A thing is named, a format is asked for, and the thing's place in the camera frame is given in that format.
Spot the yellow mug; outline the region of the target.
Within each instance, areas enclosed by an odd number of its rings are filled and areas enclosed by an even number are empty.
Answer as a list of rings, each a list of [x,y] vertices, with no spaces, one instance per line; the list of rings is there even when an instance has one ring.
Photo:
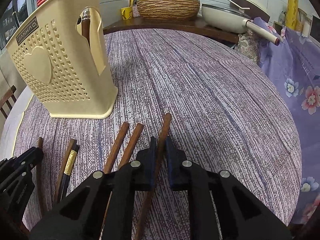
[[[133,9],[132,7],[121,8],[121,16],[123,20],[129,20],[133,18]]]

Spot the brown wooden chopstick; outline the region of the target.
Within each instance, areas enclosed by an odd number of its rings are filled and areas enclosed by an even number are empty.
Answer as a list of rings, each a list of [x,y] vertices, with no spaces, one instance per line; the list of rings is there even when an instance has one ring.
[[[103,169],[104,174],[111,172],[113,165],[116,161],[117,155],[119,153],[120,147],[121,147],[123,140],[125,138],[125,135],[127,134],[128,129],[129,129],[129,123],[123,122],[123,124],[118,132],[118,135],[114,141],[114,144],[111,148],[111,152],[108,155],[106,164]]]
[[[127,147],[125,148],[124,154],[121,158],[121,161],[119,163],[118,166],[118,170],[121,169],[122,166],[124,166],[125,164],[127,164],[130,161],[130,158],[133,154],[133,150],[135,149],[135,146],[139,140],[139,137],[143,131],[143,124],[138,123],[135,127],[135,129],[133,130],[133,133],[130,137],[129,143],[127,145]]]
[[[68,146],[67,146],[67,149],[65,151],[65,154],[63,156],[63,161],[62,161],[62,164],[61,164],[61,167],[60,167],[60,170],[59,170],[59,175],[58,175],[57,182],[56,182],[56,187],[55,187],[54,204],[56,204],[57,201],[58,201],[60,186],[61,186],[62,178],[63,178],[63,173],[64,173],[64,170],[65,170],[68,158],[69,158],[69,154],[70,154],[70,152],[72,150],[72,147],[73,147],[73,145],[75,143],[76,143],[75,139],[70,139],[70,141],[68,143]]]
[[[41,217],[43,217],[47,212],[47,207],[44,202],[44,197],[42,193],[42,162],[40,162],[36,168],[36,183],[37,183],[37,198],[39,202],[40,214],[41,214]]]
[[[148,215],[149,208],[151,206],[153,194],[155,192],[155,187],[157,183],[157,178],[159,175],[159,171],[161,168],[161,164],[163,161],[164,148],[165,148],[165,140],[169,134],[169,128],[171,123],[172,116],[170,113],[166,113],[163,120],[162,130],[159,136],[158,144],[157,144],[157,159],[156,159],[156,168],[155,168],[155,184],[151,191],[149,191],[144,199],[143,206],[140,210],[140,216],[137,223],[136,233],[134,240],[140,240],[144,234],[145,221]]]

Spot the cream frying pan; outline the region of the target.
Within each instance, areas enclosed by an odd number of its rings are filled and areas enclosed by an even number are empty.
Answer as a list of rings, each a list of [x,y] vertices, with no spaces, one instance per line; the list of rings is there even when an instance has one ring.
[[[248,30],[251,30],[275,46],[280,44],[278,37],[254,24],[252,20],[242,12],[203,3],[201,13],[205,22],[212,27],[236,34],[244,34]]]

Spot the woven brown basin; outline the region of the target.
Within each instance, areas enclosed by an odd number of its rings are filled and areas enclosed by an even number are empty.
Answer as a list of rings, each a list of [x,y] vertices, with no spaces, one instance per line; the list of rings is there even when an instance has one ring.
[[[200,9],[198,0],[141,0],[137,9],[142,18],[150,21],[178,22],[195,18]]]

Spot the yellow roll package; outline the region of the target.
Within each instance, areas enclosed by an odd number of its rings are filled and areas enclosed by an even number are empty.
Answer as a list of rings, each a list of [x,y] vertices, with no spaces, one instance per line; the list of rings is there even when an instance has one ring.
[[[285,25],[295,30],[298,15],[298,0],[288,0]]]

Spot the purple floral cloth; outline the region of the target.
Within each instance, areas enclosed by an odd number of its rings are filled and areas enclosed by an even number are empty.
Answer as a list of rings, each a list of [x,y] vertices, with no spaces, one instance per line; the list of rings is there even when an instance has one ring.
[[[305,224],[319,206],[319,46],[290,28],[277,33],[256,17],[254,24],[280,39],[259,44],[259,67],[276,86],[294,119],[302,150],[300,194],[292,222]]]

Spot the round wooden cushioned chair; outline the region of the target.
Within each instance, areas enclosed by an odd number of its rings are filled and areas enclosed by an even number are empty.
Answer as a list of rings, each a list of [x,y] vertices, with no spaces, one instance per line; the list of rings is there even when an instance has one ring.
[[[4,116],[5,119],[8,118],[8,114],[5,112],[4,110],[4,105],[6,105],[9,109],[9,111],[12,110],[12,105],[10,103],[10,100],[13,101],[13,103],[16,102],[16,97],[15,97],[15,92],[16,92],[16,87],[14,85],[12,85],[8,90],[7,92],[3,95],[3,97],[1,98],[1,103],[0,103],[0,106],[1,106],[1,113],[2,115]]]

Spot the cream plastic utensil holder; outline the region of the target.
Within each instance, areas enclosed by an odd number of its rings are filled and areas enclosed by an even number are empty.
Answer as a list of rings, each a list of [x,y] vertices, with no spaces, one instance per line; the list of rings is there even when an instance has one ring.
[[[118,94],[108,62],[99,0],[47,0],[6,49],[22,79],[53,118],[104,119]],[[82,36],[89,8],[90,45]]]

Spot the purple striped tablecloth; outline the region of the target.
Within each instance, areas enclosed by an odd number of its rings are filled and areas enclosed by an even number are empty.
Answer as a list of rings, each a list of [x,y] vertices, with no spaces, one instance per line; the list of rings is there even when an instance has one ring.
[[[119,89],[109,117],[51,118],[34,99],[22,121],[17,152],[38,135],[45,140],[46,201],[69,135],[80,144],[76,187],[102,167],[124,121],[144,124],[143,149],[170,113],[174,156],[184,151],[213,173],[217,215],[206,225],[208,239],[290,239],[300,144],[285,102],[259,67],[222,44],[173,30],[123,31],[106,40]]]

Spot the black chopstick gold band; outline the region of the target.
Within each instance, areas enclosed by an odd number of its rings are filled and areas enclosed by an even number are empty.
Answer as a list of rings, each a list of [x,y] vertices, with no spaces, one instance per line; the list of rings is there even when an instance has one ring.
[[[71,173],[72,173],[72,170],[74,167],[74,163],[75,163],[78,151],[79,151],[79,145],[74,144],[72,146],[72,149],[71,149],[70,154],[68,156],[68,160],[67,160],[64,172],[63,172],[62,182],[60,185],[60,191],[59,191],[59,196],[58,196],[58,202],[61,202],[61,200],[63,200],[63,198],[65,198],[65,196],[67,194],[67,189],[69,186]]]

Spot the steel spoon wooden handle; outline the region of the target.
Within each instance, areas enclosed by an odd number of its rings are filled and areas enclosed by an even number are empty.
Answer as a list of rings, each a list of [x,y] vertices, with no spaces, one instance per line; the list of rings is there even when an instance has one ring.
[[[90,9],[86,8],[82,13],[81,30],[82,30],[82,36],[87,39],[88,45],[90,45],[90,22],[91,22]]]

